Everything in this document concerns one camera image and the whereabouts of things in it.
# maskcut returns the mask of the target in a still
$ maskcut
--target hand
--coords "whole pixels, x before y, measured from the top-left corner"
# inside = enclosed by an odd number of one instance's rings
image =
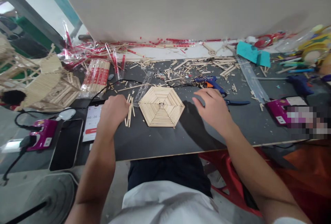
[[[120,123],[129,113],[130,103],[124,95],[110,96],[101,109],[97,134],[114,135]]]
[[[226,139],[238,132],[238,127],[232,120],[227,104],[217,89],[204,88],[194,94],[200,96],[205,102],[204,107],[197,98],[193,97],[199,114],[220,135]]]

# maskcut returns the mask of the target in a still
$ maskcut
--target wood shavings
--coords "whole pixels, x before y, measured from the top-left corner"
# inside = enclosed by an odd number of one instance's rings
[[[260,69],[261,69],[263,75],[264,75],[265,77],[267,77],[267,75],[265,74],[264,70],[262,69],[262,66],[260,66]]]

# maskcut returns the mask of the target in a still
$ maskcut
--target electrical cord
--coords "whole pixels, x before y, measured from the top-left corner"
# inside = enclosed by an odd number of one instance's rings
[[[28,148],[31,146],[34,146],[34,144],[37,142],[37,136],[26,136],[21,142],[20,147],[21,151],[18,157],[12,162],[12,164],[8,167],[7,171],[2,176],[2,180],[4,180],[4,186],[8,183],[8,173],[10,170],[14,167],[14,165],[20,160],[20,158],[27,152]]]
[[[299,142],[296,142],[296,143],[292,143],[292,144],[290,144],[289,146],[286,146],[286,147],[278,146],[278,145],[270,145],[273,148],[268,147],[268,146],[262,146],[262,148],[265,148],[265,149],[274,149],[274,147],[278,147],[278,148],[281,148],[281,149],[288,149],[288,148],[291,148],[291,147],[293,147],[295,145],[310,145],[310,146],[330,147],[329,145],[318,145],[318,144],[307,143],[309,140],[311,140],[311,139],[305,139],[305,140],[302,140],[302,141],[299,141]]]
[[[142,84],[142,82],[139,82],[139,81],[136,81],[136,80],[131,80],[131,79],[120,79],[120,80],[117,80],[116,82],[114,82],[113,84],[119,82],[119,81],[131,81],[131,82],[136,82],[136,83],[140,83]],[[41,127],[35,127],[35,126],[26,126],[26,125],[21,125],[21,124],[18,124],[17,120],[18,118],[23,115],[23,114],[28,114],[28,113],[39,113],[39,114],[46,114],[46,115],[54,115],[54,114],[59,114],[59,113],[62,113],[64,111],[67,111],[69,109],[86,109],[89,107],[89,105],[93,102],[93,100],[99,95],[101,94],[101,92],[106,89],[107,87],[109,87],[108,85],[103,87],[102,90],[100,90],[95,96],[93,96],[93,98],[90,100],[90,102],[88,103],[88,105],[86,107],[75,107],[75,108],[67,108],[67,109],[64,109],[62,111],[59,111],[59,112],[51,112],[51,113],[44,113],[44,112],[39,112],[39,111],[24,111],[22,113],[19,113],[14,122],[15,122],[15,125],[17,125],[18,127],[20,128],[23,128],[23,129],[26,129],[26,130],[30,130],[30,131],[33,131],[33,132],[38,132],[41,130]]]

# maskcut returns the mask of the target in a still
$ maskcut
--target black phone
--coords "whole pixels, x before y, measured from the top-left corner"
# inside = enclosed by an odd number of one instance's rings
[[[71,169],[74,166],[82,135],[83,123],[83,119],[66,120],[63,122],[49,165],[50,171],[62,171]]]

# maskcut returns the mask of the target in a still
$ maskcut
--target left hand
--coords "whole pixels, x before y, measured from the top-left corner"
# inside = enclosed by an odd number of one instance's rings
[[[127,103],[124,95],[110,96],[101,109],[97,134],[113,135],[128,115],[129,107],[130,103]]]

